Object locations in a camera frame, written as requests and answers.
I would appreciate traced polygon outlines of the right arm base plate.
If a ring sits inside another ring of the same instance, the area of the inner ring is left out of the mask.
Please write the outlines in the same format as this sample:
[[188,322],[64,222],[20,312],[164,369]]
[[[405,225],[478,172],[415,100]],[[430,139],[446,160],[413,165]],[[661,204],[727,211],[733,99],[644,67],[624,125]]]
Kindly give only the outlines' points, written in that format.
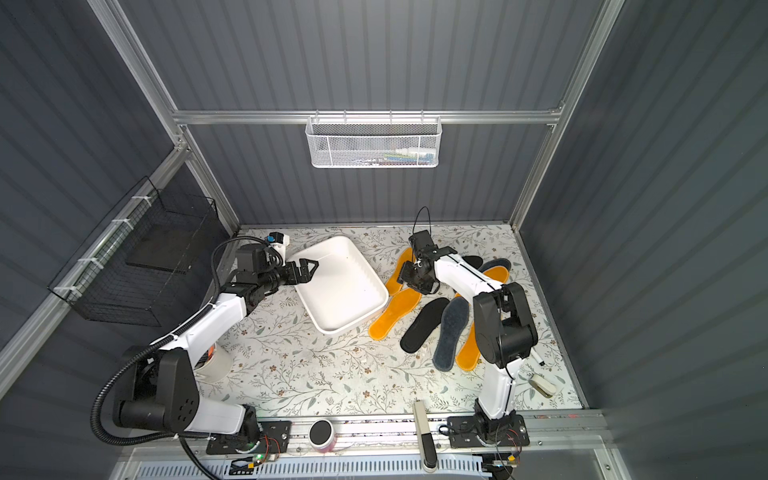
[[509,447],[522,449],[530,445],[524,418],[512,413],[501,419],[483,420],[479,415],[450,416],[439,428],[454,449]]

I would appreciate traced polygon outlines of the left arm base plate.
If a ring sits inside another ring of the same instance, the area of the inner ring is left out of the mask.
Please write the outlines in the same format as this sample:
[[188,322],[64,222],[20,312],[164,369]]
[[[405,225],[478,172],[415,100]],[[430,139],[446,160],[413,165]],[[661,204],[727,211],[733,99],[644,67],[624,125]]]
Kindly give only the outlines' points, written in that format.
[[280,455],[287,451],[290,421],[260,421],[257,435],[216,434],[208,441],[207,455]]

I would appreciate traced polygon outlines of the orange insole box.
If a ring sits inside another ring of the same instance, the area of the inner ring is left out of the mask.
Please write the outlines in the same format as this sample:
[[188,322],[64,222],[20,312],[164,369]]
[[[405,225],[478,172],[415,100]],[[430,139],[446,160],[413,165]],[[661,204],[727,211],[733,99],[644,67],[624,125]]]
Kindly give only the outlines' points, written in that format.
[[386,287],[386,289],[387,289],[387,291],[388,291],[390,296],[396,295],[397,293],[399,293],[404,288],[405,284],[400,281],[400,273],[402,271],[402,268],[403,268],[404,264],[407,261],[411,261],[412,260],[412,254],[413,254],[412,248],[411,247],[407,247],[399,255],[399,257],[398,257],[398,259],[396,261],[396,264],[395,264],[394,271],[393,271],[392,275],[390,276],[390,278],[385,283],[385,287]]

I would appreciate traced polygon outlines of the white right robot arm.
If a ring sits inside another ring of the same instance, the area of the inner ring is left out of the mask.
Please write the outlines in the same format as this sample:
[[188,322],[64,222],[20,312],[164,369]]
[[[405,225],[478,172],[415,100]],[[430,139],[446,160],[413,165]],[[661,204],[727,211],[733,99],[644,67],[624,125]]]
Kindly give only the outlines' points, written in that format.
[[398,282],[421,294],[445,284],[457,294],[441,313],[434,367],[448,372],[457,363],[458,340],[469,320],[474,326],[470,343],[486,363],[473,414],[449,418],[440,433],[454,448],[529,445],[524,420],[516,413],[515,390],[524,361],[541,359],[534,350],[538,331],[523,287],[490,278],[455,249],[437,246],[428,230],[413,233],[409,243],[413,258],[404,263]]

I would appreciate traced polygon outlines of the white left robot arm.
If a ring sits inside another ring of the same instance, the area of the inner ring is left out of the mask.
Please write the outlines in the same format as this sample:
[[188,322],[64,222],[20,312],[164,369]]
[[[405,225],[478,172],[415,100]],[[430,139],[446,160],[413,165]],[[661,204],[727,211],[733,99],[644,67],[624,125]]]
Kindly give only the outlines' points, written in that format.
[[287,236],[237,236],[236,267],[212,274],[214,294],[171,332],[132,347],[96,395],[90,428],[101,442],[133,446],[165,438],[233,437],[256,444],[262,429],[254,408],[201,395],[195,366],[228,330],[285,286],[310,282],[319,263],[289,261]]

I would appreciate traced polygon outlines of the black insole front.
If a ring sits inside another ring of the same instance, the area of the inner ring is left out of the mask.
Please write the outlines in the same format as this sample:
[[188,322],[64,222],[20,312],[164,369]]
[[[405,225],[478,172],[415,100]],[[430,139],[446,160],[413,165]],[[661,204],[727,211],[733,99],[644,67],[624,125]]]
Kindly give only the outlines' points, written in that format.
[[423,346],[440,325],[442,314],[448,304],[447,298],[440,297],[430,301],[421,309],[400,340],[400,347],[404,352],[413,354]]

